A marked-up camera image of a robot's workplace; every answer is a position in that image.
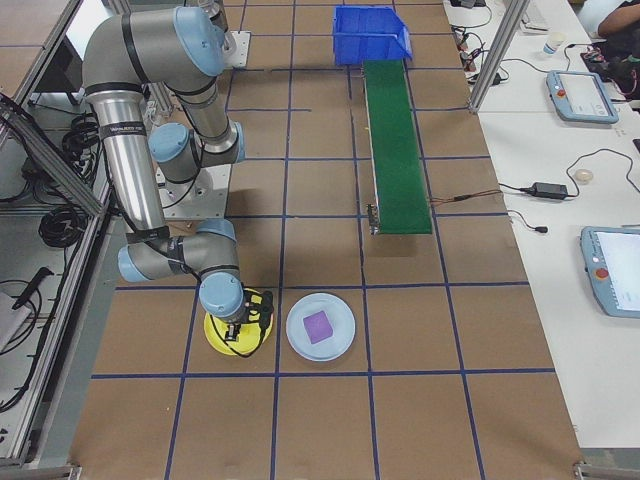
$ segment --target blue plastic crate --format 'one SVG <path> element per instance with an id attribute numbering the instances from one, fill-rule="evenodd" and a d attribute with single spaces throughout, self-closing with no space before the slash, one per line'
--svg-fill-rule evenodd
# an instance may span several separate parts
<path id="1" fill-rule="evenodd" d="M 337 6 L 333 53 L 336 65 L 413 58 L 409 30 L 389 7 Z"/>

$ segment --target conveyor belt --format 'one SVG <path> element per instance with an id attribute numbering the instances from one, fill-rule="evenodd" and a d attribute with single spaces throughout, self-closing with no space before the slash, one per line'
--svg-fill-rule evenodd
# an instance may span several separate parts
<path id="1" fill-rule="evenodd" d="M 377 199 L 372 226 L 376 233 L 431 233 L 404 65 L 367 61 L 364 75 Z"/>

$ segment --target yellow plate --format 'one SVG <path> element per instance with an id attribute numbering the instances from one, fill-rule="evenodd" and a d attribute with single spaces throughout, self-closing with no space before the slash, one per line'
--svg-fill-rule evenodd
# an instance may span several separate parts
<path id="1" fill-rule="evenodd" d="M 251 297 L 251 301 L 254 303 L 261 303 L 261 297 L 257 295 L 253 295 Z M 227 332 L 228 324 L 212 316 L 210 313 L 207 313 L 204 317 L 204 334 L 207 337 L 207 341 L 209 344 L 215 348 L 218 352 L 224 353 L 225 355 L 233 355 L 233 353 L 229 347 L 222 341 L 222 339 L 218 336 L 216 331 L 213 328 L 211 321 L 215 322 L 216 328 L 222 337 L 224 338 L 225 333 Z M 249 316 L 249 320 L 258 320 L 258 315 Z M 271 327 L 273 326 L 273 317 L 271 318 L 271 322 L 269 323 L 269 328 L 264 335 L 264 339 L 262 342 L 264 343 L 269 334 L 271 333 Z M 242 354 L 247 354 L 252 352 L 258 343 L 260 342 L 260 325 L 257 323 L 247 323 L 242 325 L 240 328 L 240 333 L 238 334 L 237 342 L 230 342 L 229 345 Z"/>

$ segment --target person's arm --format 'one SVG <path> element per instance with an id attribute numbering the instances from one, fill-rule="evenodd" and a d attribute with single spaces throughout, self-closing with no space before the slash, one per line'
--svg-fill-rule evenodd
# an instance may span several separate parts
<path id="1" fill-rule="evenodd" d="M 607 38 L 640 21 L 640 4 L 616 8 L 598 25 L 598 35 Z"/>

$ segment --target purple cube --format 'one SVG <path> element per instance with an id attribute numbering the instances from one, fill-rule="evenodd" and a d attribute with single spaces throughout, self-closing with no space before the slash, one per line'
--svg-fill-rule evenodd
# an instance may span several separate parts
<path id="1" fill-rule="evenodd" d="M 304 323 L 304 329 L 307 331 L 312 345 L 333 336 L 333 328 L 331 328 L 324 310 L 304 317 L 302 323 Z"/>

